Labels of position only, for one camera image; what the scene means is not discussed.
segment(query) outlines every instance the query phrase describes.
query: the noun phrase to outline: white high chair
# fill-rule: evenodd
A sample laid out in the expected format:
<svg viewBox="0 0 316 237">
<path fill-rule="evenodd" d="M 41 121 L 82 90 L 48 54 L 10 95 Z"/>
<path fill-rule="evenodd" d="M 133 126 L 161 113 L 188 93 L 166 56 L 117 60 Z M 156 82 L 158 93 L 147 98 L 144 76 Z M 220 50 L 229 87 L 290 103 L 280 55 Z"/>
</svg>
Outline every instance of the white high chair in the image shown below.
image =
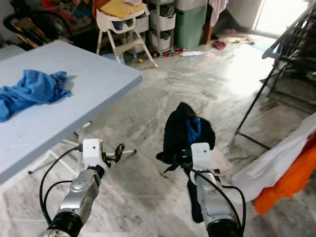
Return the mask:
<svg viewBox="0 0 316 237">
<path fill-rule="evenodd" d="M 124 53 L 125 51 L 129 50 L 130 48 L 132 47 L 135 47 L 137 44 L 141 44 L 144 48 L 144 51 L 146 52 L 149 60 L 153 63 L 153 65 L 157 68 L 157 64 L 154 62 L 152 56 L 150 55 L 141 35 L 139 34 L 139 32 L 136 31 L 135 28 L 135 24 L 136 24 L 136 16 L 139 16 L 141 14 L 143 14 L 145 12 L 144 9 L 140 10 L 140 11 L 137 11 L 133 14 L 130 14 L 126 19 L 124 20 L 129 20 L 129 19 L 132 19 L 132 23 L 131 25 L 126 25 L 126 24 L 123 24 L 123 29 L 122 30 L 116 30 L 114 28 L 114 25 L 113 25 L 113 21 L 123 21 L 123 19 L 121 18 L 118 18 L 118 17 L 115 17 L 115 16 L 109 16 L 107 15 L 106 13 L 102 12 L 102 11 L 99 11 L 98 9 L 96 10 L 96 20 L 97 20 L 97 24 L 98 24 L 98 27 L 100 29 L 100 33 L 99 33 L 99 38 L 98 38 L 98 46 L 97 46 L 97 54 L 100 53 L 100 48 L 101 48 L 101 41 L 102 41 L 102 34 L 103 32 L 106 32 L 108 33 L 108 36 L 109 36 L 109 40 L 110 40 L 110 43 L 111 43 L 111 46 L 112 46 L 112 49 L 113 49 L 113 52 L 114 52 L 114 55 L 115 55 L 115 58 L 116 60 L 120 62 L 120 59 L 119 59 L 119 56 Z M 123 45 L 120 45 L 118 47 L 115 46 L 114 44 L 114 41 L 113 41 L 113 37 L 112 37 L 112 34 L 111 34 L 111 30 L 114 31 L 115 33 L 117 34 L 122 34 L 122 33 L 125 33 L 125 32 L 128 32 L 128 31 L 131 31 L 133 30 L 135 33 L 136 33 L 136 36 L 137 36 L 137 39 L 132 41 L 132 42 L 129 42 L 129 43 L 126 43 L 126 44 L 123 44 Z"/>
</svg>

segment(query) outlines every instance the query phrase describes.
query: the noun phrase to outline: black cloth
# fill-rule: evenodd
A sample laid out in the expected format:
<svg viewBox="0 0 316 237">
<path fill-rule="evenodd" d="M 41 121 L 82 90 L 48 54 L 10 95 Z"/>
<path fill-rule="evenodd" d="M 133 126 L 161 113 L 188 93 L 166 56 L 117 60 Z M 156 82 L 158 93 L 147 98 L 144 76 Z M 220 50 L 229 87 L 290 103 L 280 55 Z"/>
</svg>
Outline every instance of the black cloth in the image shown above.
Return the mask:
<svg viewBox="0 0 316 237">
<path fill-rule="evenodd" d="M 174 163 L 174 156 L 180 153 L 183 149 L 189 148 L 191 144 L 188 142 L 188 129 L 186 125 L 186 120 L 189 119 L 193 121 L 196 118 L 196 114 L 193 109 L 184 102 L 181 102 L 177 109 L 171 113 L 169 116 L 166 126 L 164 128 L 164 139 L 163 139 L 163 152 L 156 155 L 158 160 L 161 160 L 167 164 Z M 201 136 L 195 141 L 207 142 L 212 150 L 215 145 L 215 133 L 211 127 L 211 124 L 200 118 L 202 133 Z M 168 170 L 175 170 L 177 165 L 172 165 Z M 189 177 L 188 180 L 188 191 L 190 194 L 191 205 L 192 205 L 192 218 L 195 222 L 200 223 L 203 221 L 201 207 L 198 203 L 197 198 L 197 187 L 190 180 L 190 172 L 185 171 L 186 175 Z"/>
</svg>

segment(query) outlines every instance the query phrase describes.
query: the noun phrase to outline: yellow paper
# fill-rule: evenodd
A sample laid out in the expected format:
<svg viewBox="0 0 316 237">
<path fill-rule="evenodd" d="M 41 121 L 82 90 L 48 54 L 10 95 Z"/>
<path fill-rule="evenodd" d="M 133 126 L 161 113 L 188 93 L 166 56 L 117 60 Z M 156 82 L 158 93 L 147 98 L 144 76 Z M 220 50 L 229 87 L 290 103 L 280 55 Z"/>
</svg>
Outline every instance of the yellow paper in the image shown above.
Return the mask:
<svg viewBox="0 0 316 237">
<path fill-rule="evenodd" d="M 124 3 L 124 0 L 111 0 L 101 7 L 101 10 L 124 20 L 129 14 L 140 11 L 145 7 L 146 4 L 144 3 L 141 3 L 138 6 L 131 6 L 130 4 Z"/>
</svg>

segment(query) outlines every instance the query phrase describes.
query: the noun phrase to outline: blue towel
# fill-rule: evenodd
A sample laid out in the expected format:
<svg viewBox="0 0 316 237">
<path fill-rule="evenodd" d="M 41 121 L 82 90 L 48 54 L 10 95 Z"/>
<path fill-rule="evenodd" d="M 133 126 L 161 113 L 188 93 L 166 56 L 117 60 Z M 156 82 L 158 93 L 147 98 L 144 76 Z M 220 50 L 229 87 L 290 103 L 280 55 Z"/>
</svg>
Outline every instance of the blue towel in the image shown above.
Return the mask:
<svg viewBox="0 0 316 237">
<path fill-rule="evenodd" d="M 15 111 L 36 103 L 52 103 L 70 95 L 69 90 L 63 89 L 66 72 L 48 75 L 35 70 L 24 70 L 23 74 L 17 85 L 0 88 L 0 122 L 8 120 Z"/>
</svg>

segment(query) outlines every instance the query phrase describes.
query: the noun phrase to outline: doorway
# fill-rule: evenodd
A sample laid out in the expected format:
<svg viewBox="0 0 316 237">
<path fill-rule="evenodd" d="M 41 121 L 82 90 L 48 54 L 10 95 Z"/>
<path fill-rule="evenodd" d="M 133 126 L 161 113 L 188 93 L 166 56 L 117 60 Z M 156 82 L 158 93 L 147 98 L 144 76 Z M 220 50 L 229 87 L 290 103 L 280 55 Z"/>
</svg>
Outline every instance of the doorway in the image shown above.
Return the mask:
<svg viewBox="0 0 316 237">
<path fill-rule="evenodd" d="M 279 37 L 308 5 L 309 0 L 262 0 L 253 31 Z"/>
</svg>

